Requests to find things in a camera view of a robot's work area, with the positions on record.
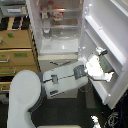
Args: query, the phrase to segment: floor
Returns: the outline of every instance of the floor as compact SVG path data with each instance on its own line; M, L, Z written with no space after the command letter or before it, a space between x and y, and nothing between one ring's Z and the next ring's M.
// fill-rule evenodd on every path
M87 108L85 93L79 90L77 99L43 99L41 106L32 113L35 126L79 125L82 128L93 128L91 115L97 116L103 128L108 112L93 89L95 108ZM6 128L8 105L0 103L0 128Z

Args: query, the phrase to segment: refrigerator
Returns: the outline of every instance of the refrigerator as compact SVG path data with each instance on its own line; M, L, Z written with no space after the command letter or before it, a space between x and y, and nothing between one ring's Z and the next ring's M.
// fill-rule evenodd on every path
M26 0L26 5L41 69L48 70L51 62L43 65L41 59L77 56L86 63L97 47L108 51L111 81L91 82L102 103L113 109L128 88L128 1Z

